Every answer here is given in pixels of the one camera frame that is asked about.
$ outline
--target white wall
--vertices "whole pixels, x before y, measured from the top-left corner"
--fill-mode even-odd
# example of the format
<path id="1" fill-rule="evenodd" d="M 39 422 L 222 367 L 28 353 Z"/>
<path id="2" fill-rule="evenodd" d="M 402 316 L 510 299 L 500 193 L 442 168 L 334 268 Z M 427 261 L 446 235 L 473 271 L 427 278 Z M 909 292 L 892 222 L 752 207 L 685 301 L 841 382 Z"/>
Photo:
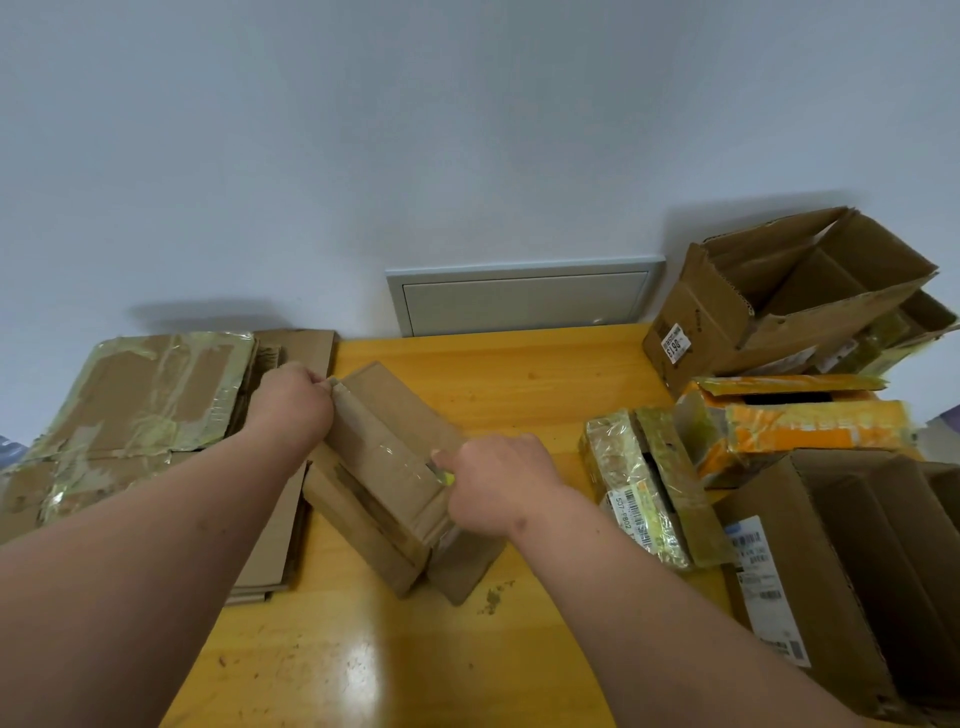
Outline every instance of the white wall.
<path id="1" fill-rule="evenodd" d="M 833 203 L 960 309 L 957 27 L 955 0 L 10 0 L 0 433 L 110 336 L 392 336 L 386 268 L 676 261 Z M 923 419 L 959 352 L 903 365 Z"/>

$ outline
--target right hand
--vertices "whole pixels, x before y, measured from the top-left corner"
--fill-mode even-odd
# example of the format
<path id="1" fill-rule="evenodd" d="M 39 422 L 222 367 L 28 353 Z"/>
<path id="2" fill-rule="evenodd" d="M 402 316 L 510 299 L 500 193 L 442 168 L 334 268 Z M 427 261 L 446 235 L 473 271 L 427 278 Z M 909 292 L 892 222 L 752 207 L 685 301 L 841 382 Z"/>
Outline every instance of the right hand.
<path id="1" fill-rule="evenodd" d="M 536 435 L 468 440 L 456 452 L 434 452 L 433 461 L 456 476 L 447 505 L 450 518 L 485 536 L 522 532 L 545 499 L 566 487 Z"/>

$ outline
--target left hand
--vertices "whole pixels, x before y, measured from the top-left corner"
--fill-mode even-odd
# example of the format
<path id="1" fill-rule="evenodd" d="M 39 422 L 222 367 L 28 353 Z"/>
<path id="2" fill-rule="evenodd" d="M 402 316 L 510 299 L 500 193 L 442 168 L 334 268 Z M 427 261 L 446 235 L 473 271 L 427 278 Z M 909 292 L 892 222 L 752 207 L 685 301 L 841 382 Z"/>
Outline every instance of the left hand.
<path id="1" fill-rule="evenodd" d="M 330 383 L 298 361 L 290 361 L 263 376 L 253 392 L 245 430 L 303 451 L 316 447 L 333 424 Z"/>

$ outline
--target yellow table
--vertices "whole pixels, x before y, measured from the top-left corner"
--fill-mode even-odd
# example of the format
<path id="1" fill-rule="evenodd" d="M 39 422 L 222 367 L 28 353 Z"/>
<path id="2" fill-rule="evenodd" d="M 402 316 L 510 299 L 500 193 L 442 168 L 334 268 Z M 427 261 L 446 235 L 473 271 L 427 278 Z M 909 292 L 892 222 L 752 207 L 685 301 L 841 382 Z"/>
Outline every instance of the yellow table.
<path id="1" fill-rule="evenodd" d="M 645 325 L 348 341 L 334 373 L 379 359 L 467 435 L 533 432 L 588 492 L 583 422 L 672 402 Z M 729 612 L 719 571 L 688 579 Z M 313 514 L 299 581 L 223 611 L 164 725 L 612 725 L 587 661 L 508 546 L 462 607 L 399 600 Z"/>

